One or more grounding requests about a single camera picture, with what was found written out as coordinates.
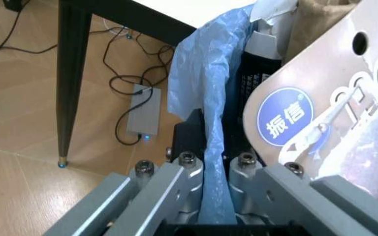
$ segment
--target gray plastic part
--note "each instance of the gray plastic part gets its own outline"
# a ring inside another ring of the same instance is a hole
[[[137,192],[137,185],[129,177],[111,173],[44,235],[100,235],[108,222],[124,211]]]
[[[146,89],[140,95],[132,96],[130,107],[134,107],[148,99],[149,87],[135,84],[133,92]],[[132,134],[157,135],[160,119],[161,90],[153,88],[153,95],[147,103],[129,113],[126,131]]]
[[[378,200],[340,176],[323,177],[311,187],[378,235]]]

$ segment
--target black table leg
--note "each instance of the black table leg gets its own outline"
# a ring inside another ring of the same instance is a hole
[[[56,115],[58,123],[58,166],[66,167],[69,143],[77,113],[91,13],[59,2],[58,69]]]

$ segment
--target floor tile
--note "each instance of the floor tile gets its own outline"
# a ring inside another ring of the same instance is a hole
[[[104,176],[18,157],[24,177],[40,211],[39,234],[93,190]]]

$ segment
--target plastic bag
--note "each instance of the plastic bag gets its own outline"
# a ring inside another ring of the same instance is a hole
[[[225,178],[221,116],[225,83],[234,77],[252,33],[252,6],[228,11],[197,29],[176,48],[168,78],[168,111],[186,120],[202,108],[207,149],[199,224],[236,224]]]

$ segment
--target blue circular logo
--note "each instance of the blue circular logo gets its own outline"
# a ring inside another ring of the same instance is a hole
[[[268,95],[257,114],[262,138],[274,146],[284,146],[313,120],[313,105],[298,88],[280,88]]]

